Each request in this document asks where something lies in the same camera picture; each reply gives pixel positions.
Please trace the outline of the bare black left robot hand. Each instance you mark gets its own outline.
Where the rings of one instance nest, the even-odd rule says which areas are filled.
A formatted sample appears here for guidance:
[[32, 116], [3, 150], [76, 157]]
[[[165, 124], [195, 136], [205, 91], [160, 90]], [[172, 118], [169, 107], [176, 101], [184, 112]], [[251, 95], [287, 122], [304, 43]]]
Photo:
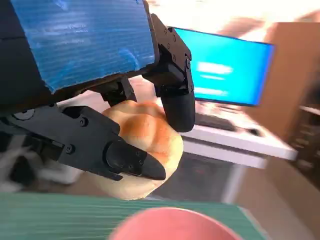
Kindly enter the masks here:
[[87, 90], [114, 106], [134, 100], [129, 78], [153, 83], [166, 119], [195, 124], [192, 55], [144, 0], [3, 0], [0, 129], [25, 135], [41, 156], [114, 181], [164, 180], [160, 162], [126, 143], [120, 126], [88, 106], [58, 102]]

